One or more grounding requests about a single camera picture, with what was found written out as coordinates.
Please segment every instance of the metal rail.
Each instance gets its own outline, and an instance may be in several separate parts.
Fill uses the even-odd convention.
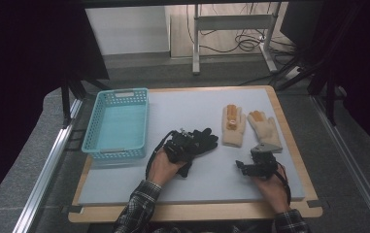
[[[360,170],[356,160],[353,157],[352,152],[349,150],[348,146],[346,145],[345,141],[343,140],[340,132],[338,131],[337,127],[333,126],[330,121],[327,119],[324,110],[324,106],[321,103],[321,100],[318,97],[311,96],[311,100],[314,103],[317,111],[320,115],[321,121],[323,125],[326,127],[327,132],[329,133],[330,137],[333,139],[337,150],[339,151],[342,159],[344,160],[346,166],[348,167],[351,176],[356,183],[357,188],[360,191],[363,199],[365,200],[367,206],[370,209],[370,184],[367,181],[366,177],[363,175],[362,171]]]
[[[70,110],[71,118],[75,118],[77,116],[82,102],[82,100],[75,100],[75,102],[73,102],[72,108]],[[57,162],[60,159],[66,142],[70,136],[70,133],[72,132],[73,124],[74,122],[72,120],[69,126],[59,131],[54,145],[51,148],[49,157],[46,160],[45,166],[43,167],[43,170],[40,173],[40,176],[36,181],[36,184],[34,185],[29,198],[27,199],[27,203],[24,206],[23,211],[21,212],[16,227],[13,230],[14,233],[24,233],[29,230],[39,208],[40,202],[42,201],[45,191],[49,186],[50,179],[52,174],[54,173]]]

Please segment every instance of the person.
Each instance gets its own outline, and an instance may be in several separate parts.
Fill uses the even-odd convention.
[[[149,222],[154,212],[155,203],[160,194],[162,187],[168,183],[179,171],[185,162],[179,161],[171,163],[164,149],[158,150],[151,168],[148,178],[141,181],[139,186],[133,191],[130,196],[129,203],[121,212],[116,220],[113,228],[115,233],[124,232],[151,232]],[[279,165],[279,173],[285,176],[284,167]],[[275,212],[275,228],[278,233],[291,232],[311,232],[308,224],[303,220],[297,210],[291,209],[287,203],[286,190],[282,182],[273,176],[268,180],[262,178],[251,177]],[[191,232],[188,229],[182,229],[178,226],[170,226],[159,228],[154,233],[167,232]],[[242,231],[237,226],[233,226],[229,232],[254,232]]]

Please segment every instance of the wrist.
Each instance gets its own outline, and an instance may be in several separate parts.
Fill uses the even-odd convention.
[[[275,214],[286,213],[291,210],[290,206],[287,203],[279,204],[279,205],[272,205],[273,211]]]
[[[164,184],[165,184],[165,181],[162,181],[162,180],[159,180],[159,179],[155,179],[155,178],[152,178],[152,179],[151,178],[148,178],[147,181],[150,182],[150,183],[154,183],[154,184],[156,184],[159,187],[163,187]]]
[[[151,183],[151,184],[155,185],[158,188],[161,188],[161,185],[159,185],[158,183],[154,183],[154,182],[150,181],[149,179],[147,179],[146,182]]]

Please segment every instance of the finger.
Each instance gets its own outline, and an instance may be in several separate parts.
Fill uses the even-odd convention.
[[[236,105],[227,105],[226,109],[226,129],[235,130],[238,120],[238,108],[236,108]]]
[[[211,128],[205,128],[205,130],[203,130],[202,132],[202,135],[208,137],[211,133],[212,133]]]
[[[211,143],[209,145],[206,145],[205,151],[213,150],[213,149],[215,149],[217,147],[218,147],[218,143],[214,142],[214,143]]]
[[[246,128],[246,116],[244,114],[240,115],[240,123],[239,123],[239,132],[244,133]]]
[[[275,119],[274,119],[273,117],[269,117],[269,118],[267,119],[267,121],[268,121],[271,125],[275,126],[275,128],[276,128],[276,121],[275,121]]]
[[[251,114],[248,114],[248,121],[251,124],[251,127],[253,127],[255,129],[256,128],[256,121],[254,120],[254,118]]]
[[[237,121],[238,121],[238,123],[240,123],[240,117],[241,117],[241,115],[242,115],[242,108],[237,108],[237,115],[236,115],[236,119],[237,119]]]
[[[264,112],[260,112],[260,116],[262,118],[262,121],[266,120],[266,114]]]
[[[204,140],[204,142],[203,142],[203,144],[212,144],[212,143],[215,143],[215,142],[217,142],[218,141],[218,139],[219,139],[219,137],[218,136],[216,136],[216,135],[209,135],[207,138],[206,138],[206,140]]]
[[[221,116],[221,130],[225,130],[227,128],[227,106],[223,108],[223,113]]]
[[[264,117],[259,111],[253,111],[249,113],[250,116],[254,119],[254,121],[264,121]]]
[[[194,137],[200,137],[203,133],[200,132],[199,130],[195,129],[193,130],[193,132],[191,133],[192,136]]]

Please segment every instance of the beige hand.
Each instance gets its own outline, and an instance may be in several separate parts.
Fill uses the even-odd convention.
[[[162,148],[157,152],[153,162],[151,163],[148,181],[164,186],[173,179],[179,169],[184,165],[185,162],[183,161],[171,163],[164,151],[164,148]]]
[[[221,129],[223,131],[222,142],[224,145],[241,147],[245,127],[246,116],[242,114],[242,108],[238,108],[235,105],[227,105],[223,108]]]
[[[278,165],[278,172],[287,180],[284,166]],[[251,180],[256,183],[260,193],[269,202],[276,214],[290,211],[290,206],[286,201],[287,193],[284,184],[278,177],[273,175],[267,180],[251,177]]]
[[[272,144],[282,149],[274,118],[267,118],[263,112],[254,111],[249,113],[248,121],[256,132],[260,143]]]

